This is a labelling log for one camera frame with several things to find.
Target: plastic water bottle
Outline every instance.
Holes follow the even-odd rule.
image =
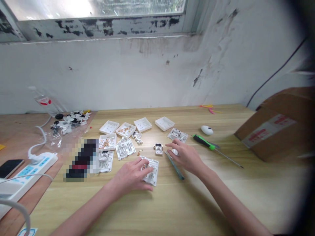
[[[51,117],[55,117],[55,115],[60,113],[50,98],[40,93],[35,86],[29,86],[29,90],[32,91],[35,101],[37,101]]]

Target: white cable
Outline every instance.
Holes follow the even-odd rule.
[[[45,143],[47,142],[46,134],[45,134],[45,132],[43,131],[42,127],[45,126],[45,125],[50,121],[51,118],[52,118],[52,117],[50,116],[50,117],[48,118],[48,120],[46,121],[45,124],[43,124],[43,125],[41,125],[41,126],[35,126],[35,127],[39,128],[40,131],[42,132],[42,134],[43,134],[43,136],[44,136],[44,142],[41,143],[41,144],[36,144],[36,145],[30,147],[30,149],[29,149],[29,151],[28,151],[28,157],[29,157],[29,159],[32,161],[32,164],[38,164],[38,163],[41,161],[41,159],[39,159],[39,158],[37,157],[37,155],[32,154],[32,149],[33,149],[34,147],[43,145],[43,144],[45,144]]]
[[[16,203],[16,202],[14,202],[12,200],[8,200],[8,199],[3,199],[3,198],[0,198],[0,204],[14,207],[22,213],[22,215],[24,216],[24,219],[25,219],[25,223],[26,223],[25,236],[28,236],[30,234],[30,230],[31,230],[31,219],[30,219],[30,215],[27,212],[27,209],[19,203]]]
[[[48,120],[46,121],[46,123],[45,124],[43,124],[43,125],[41,125],[40,127],[43,127],[43,126],[45,126],[45,125],[47,125],[47,123],[50,121],[50,119],[51,119],[52,117],[51,116],[49,116],[49,118],[48,118]]]
[[[21,176],[18,176],[18,177],[14,177],[14,178],[11,178],[11,179],[7,179],[5,181],[2,181],[0,180],[0,184],[4,183],[4,182],[8,182],[10,180],[14,180],[14,179],[18,179],[18,178],[22,178],[22,177],[27,177],[27,176],[32,176],[32,175],[42,175],[42,176],[47,176],[48,178],[50,178],[51,181],[53,181],[53,178],[50,176],[50,175],[47,175],[47,174],[30,174],[30,175],[21,175]]]

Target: wooden table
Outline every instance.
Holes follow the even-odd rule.
[[[88,120],[93,119],[94,112]],[[35,126],[44,124],[49,115],[45,114],[19,114],[19,115],[0,115],[0,144],[6,147],[0,150],[0,165],[10,159],[24,159],[25,162],[20,166],[11,177],[19,173],[26,165],[30,163],[27,152],[28,149],[42,142],[42,133]],[[55,119],[51,119],[47,125],[43,127],[45,132],[50,131],[50,125],[53,124]],[[32,149],[32,154],[41,154],[43,152],[51,152],[47,146],[39,146]],[[46,174],[53,178],[63,165],[64,159],[68,157],[66,150],[58,152],[57,162],[49,168]],[[46,189],[50,185],[49,178],[40,178],[30,190],[19,200],[19,203],[26,207],[30,214]],[[24,224],[24,217],[16,209],[11,209],[0,220],[0,235],[12,236],[17,235],[19,229]]]
[[[98,129],[107,120],[133,124],[146,117],[150,121],[152,129],[143,133],[143,144],[139,146],[134,140],[133,143],[137,151],[144,149],[143,156],[159,161],[158,182],[152,193],[134,191],[112,204],[88,235],[233,235],[201,181],[187,172],[184,172],[186,179],[179,180],[167,156],[155,155],[155,143],[171,141],[167,138],[170,130],[163,132],[154,124],[162,116],[174,121],[176,128],[188,134],[205,136],[201,125],[211,126],[214,134],[207,140],[220,145],[221,151],[244,169],[196,143],[191,136],[186,144],[198,150],[202,160],[272,233],[288,232],[303,193],[307,166],[264,163],[233,135],[253,112],[241,105],[221,105],[215,110],[223,113],[212,115],[199,107],[99,111],[86,138],[98,139]],[[136,154],[118,161],[115,153],[110,173],[98,174],[80,183],[63,182],[69,162],[63,165],[32,212],[32,227],[38,228],[38,235],[49,235],[113,178],[124,163],[135,158]]]

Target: smartphone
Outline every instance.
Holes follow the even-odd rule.
[[[0,166],[0,178],[6,179],[13,174],[22,164],[24,160],[8,160]]]

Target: cardboard box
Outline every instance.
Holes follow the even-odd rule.
[[[289,88],[265,100],[235,133],[266,162],[315,156],[315,87]]]

